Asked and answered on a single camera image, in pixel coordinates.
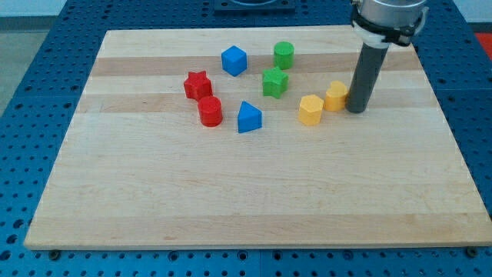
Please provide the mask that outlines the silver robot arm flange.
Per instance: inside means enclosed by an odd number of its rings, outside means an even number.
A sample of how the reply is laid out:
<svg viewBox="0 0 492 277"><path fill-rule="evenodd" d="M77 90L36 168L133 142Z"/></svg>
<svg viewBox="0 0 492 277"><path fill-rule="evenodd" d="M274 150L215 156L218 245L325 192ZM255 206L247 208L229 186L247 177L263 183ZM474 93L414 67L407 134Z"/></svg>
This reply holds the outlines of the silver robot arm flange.
<svg viewBox="0 0 492 277"><path fill-rule="evenodd" d="M353 0L351 25L362 42L385 49L407 47L423 29L429 8L426 0Z"/></svg>

